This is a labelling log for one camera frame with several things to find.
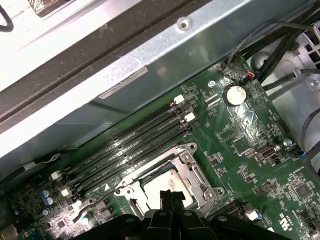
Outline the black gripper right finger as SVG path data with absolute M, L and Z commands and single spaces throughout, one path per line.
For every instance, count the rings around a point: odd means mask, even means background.
M 172 193 L 173 209 L 182 240 L 270 240 L 272 232 L 230 214 L 215 215 L 210 221 L 195 211 L 185 210 L 185 196 Z

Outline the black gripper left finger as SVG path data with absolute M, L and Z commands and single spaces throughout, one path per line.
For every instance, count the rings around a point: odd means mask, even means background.
M 107 222 L 102 227 L 103 240 L 170 240 L 172 238 L 173 212 L 170 190 L 160 191 L 161 209 L 143 219 L 132 214 L 124 214 Z

